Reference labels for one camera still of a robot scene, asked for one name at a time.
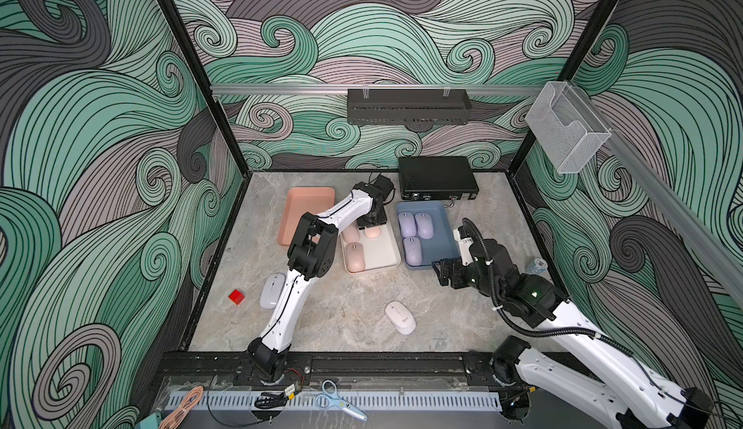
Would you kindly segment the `blue storage tray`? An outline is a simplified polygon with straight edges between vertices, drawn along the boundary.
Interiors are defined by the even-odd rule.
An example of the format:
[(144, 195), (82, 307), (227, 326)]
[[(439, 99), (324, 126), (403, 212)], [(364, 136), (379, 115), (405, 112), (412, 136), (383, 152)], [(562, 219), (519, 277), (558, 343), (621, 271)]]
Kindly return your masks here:
[[(433, 218), (435, 224), (435, 236), (432, 239), (418, 239), (421, 241), (423, 249), (423, 265), (419, 267), (410, 267), (412, 270), (427, 270), (431, 268), (433, 262), (457, 258), (460, 256), (458, 245), (453, 237), (453, 230), (449, 224), (447, 210), (441, 202), (419, 201), (419, 202), (400, 202), (396, 206), (397, 217), (400, 212), (427, 212)], [(401, 235), (402, 251), (404, 251), (404, 238)]]

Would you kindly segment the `pink mouse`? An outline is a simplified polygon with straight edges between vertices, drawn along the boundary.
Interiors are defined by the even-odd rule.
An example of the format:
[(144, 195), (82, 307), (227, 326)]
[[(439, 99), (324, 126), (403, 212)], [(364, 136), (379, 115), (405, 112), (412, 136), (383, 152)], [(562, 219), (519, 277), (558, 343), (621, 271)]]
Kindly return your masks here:
[(356, 222), (352, 222), (344, 231), (342, 231), (342, 240), (346, 244), (359, 243), (361, 233)]
[(344, 263), (350, 273), (363, 272), (366, 269), (364, 247), (361, 243), (350, 243), (344, 249)]

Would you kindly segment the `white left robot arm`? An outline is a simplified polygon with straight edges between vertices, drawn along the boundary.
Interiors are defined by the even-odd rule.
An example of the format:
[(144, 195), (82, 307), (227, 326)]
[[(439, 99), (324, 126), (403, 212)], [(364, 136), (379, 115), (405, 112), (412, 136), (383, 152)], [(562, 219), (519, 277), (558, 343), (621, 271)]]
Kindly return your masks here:
[(395, 187), (380, 175), (356, 183), (346, 198), (334, 207), (298, 222), (288, 247), (288, 272), (277, 306), (266, 328), (247, 348), (255, 374), (266, 382), (277, 382), (284, 374), (293, 332), (311, 289), (332, 268), (340, 233), (353, 223), (361, 229), (387, 222), (385, 205)]

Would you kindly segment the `cream storage tray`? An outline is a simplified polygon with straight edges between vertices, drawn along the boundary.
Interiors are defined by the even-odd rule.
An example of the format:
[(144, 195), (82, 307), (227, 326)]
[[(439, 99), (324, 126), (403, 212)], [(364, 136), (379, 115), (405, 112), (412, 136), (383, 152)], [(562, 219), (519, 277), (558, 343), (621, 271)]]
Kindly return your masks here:
[[(365, 237), (364, 230), (360, 230), (361, 239), (359, 243), (364, 247), (364, 255), (366, 261), (366, 269), (363, 272), (350, 273), (350, 274), (364, 274), (371, 272), (379, 272), (380, 270), (388, 270), (389, 268), (396, 268), (401, 262), (402, 257), (398, 249), (398, 245), (395, 239), (394, 232), (390, 229), (388, 224), (382, 225), (381, 235), (376, 239), (368, 239)], [(344, 249), (347, 244), (342, 240), (341, 233), (341, 245), (342, 245), (342, 261), (344, 262)]]

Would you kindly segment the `white mouse with logo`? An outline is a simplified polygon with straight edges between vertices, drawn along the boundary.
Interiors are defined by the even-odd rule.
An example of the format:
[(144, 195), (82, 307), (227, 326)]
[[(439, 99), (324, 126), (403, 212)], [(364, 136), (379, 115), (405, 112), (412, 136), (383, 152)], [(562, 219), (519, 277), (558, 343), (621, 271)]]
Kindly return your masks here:
[(399, 301), (391, 301), (385, 306), (385, 315), (397, 332), (410, 335), (416, 329), (416, 321), (412, 313)]

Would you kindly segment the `purple mouse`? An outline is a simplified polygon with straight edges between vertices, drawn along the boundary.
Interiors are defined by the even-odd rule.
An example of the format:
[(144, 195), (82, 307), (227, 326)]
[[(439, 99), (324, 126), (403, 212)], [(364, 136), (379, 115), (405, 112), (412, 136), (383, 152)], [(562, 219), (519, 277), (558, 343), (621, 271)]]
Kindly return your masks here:
[(417, 223), (414, 214), (411, 212), (400, 212), (398, 214), (398, 222), (401, 235), (404, 239), (417, 236)]
[(404, 256), (406, 264), (410, 267), (423, 265), (423, 249), (418, 237), (404, 238)]
[(417, 228), (417, 236), (420, 239), (432, 239), (435, 236), (435, 224), (433, 218), (427, 212), (417, 212), (414, 214)]

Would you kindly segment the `pink storage tray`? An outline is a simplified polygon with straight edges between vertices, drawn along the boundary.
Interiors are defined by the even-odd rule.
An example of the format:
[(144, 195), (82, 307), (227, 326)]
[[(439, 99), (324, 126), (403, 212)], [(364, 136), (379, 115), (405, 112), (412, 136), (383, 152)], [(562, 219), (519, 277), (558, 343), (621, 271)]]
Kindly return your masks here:
[(292, 187), (288, 191), (278, 235), (278, 244), (289, 247), (300, 218), (306, 213), (321, 214), (334, 206), (336, 191), (332, 187)]

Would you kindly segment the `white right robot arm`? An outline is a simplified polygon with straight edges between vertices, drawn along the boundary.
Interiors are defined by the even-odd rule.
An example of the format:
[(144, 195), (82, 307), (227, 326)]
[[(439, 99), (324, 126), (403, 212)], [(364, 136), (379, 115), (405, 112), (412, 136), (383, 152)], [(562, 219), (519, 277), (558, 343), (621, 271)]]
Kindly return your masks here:
[(439, 283), (472, 288), (512, 330), (491, 356), (503, 386), (536, 386), (608, 428), (704, 428), (712, 399), (681, 388), (592, 324), (551, 281), (519, 271), (493, 239), (433, 263)]

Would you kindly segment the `peach mouse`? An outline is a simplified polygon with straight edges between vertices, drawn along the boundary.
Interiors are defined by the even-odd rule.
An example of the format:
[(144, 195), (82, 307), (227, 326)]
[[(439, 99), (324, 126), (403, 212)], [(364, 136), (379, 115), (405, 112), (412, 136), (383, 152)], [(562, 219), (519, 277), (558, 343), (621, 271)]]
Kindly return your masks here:
[(366, 238), (376, 239), (381, 235), (381, 227), (375, 226), (375, 227), (366, 228), (364, 230), (364, 233), (365, 233)]

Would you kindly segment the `pale blue white mouse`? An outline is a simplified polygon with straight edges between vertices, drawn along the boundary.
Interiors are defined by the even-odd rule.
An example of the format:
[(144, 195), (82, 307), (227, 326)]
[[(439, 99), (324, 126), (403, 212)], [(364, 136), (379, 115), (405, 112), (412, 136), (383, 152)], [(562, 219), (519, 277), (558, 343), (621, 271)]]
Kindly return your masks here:
[(282, 273), (270, 274), (263, 285), (259, 306), (265, 310), (273, 310), (276, 308), (279, 299), (286, 283), (286, 276)]

